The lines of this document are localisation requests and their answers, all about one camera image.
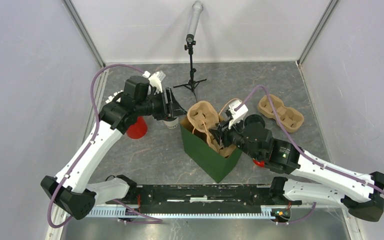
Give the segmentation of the single brown pulp cup carrier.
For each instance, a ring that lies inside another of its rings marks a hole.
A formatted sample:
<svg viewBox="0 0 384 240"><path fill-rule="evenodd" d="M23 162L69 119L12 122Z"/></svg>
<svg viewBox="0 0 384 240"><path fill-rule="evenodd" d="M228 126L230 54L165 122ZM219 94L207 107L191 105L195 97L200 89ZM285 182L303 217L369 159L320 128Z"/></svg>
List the single brown pulp cup carrier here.
<svg viewBox="0 0 384 240"><path fill-rule="evenodd" d="M203 140L216 153L224 158L228 158L236 149L234 145L220 146L215 137L210 133L210 128L220 123L220 115L208 101L198 101L189 108L186 115L192 125L192 133L204 134Z"/></svg>

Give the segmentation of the green brown paper bag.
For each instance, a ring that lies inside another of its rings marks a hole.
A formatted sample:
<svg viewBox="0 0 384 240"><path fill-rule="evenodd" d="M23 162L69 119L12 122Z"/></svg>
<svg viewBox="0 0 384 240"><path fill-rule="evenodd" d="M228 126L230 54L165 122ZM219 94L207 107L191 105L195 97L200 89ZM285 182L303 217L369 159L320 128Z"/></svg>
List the green brown paper bag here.
<svg viewBox="0 0 384 240"><path fill-rule="evenodd" d="M220 112L220 122L224 120ZM225 158L212 150L204 141L204 134L192 133L193 127L187 117L180 122L181 139L184 152L201 167L216 183L220 183L237 165L242 151L237 147Z"/></svg>

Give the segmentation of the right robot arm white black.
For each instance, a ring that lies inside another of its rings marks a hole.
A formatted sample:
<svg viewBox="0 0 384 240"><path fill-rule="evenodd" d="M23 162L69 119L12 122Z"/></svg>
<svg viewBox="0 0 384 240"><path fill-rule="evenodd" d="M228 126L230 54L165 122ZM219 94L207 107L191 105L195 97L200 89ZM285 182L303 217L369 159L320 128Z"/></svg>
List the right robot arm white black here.
<svg viewBox="0 0 384 240"><path fill-rule="evenodd" d="M269 199L275 204L284 201L316 202L346 208L348 213L368 222L378 222L384 213L384 174L378 171L360 173L337 166L292 143L276 139L257 114L249 115L233 126L223 120L209 128L219 145L236 146L256 164L280 175L311 180L304 183L275 177Z"/></svg>

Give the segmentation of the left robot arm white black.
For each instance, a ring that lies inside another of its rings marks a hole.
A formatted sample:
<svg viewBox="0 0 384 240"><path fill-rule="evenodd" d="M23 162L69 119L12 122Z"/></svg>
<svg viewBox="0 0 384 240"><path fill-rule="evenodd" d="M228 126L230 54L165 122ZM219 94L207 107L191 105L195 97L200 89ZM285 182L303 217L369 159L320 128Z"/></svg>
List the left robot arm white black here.
<svg viewBox="0 0 384 240"><path fill-rule="evenodd" d="M93 172L138 117L173 122L186 114L172 89L163 89L159 79L132 76L126 80L124 89L102 107L90 135L69 163L55 176L46 175L40 185L52 204L76 220L86 217L94 206L114 199L131 204L137 198L134 182L117 176L90 184Z"/></svg>

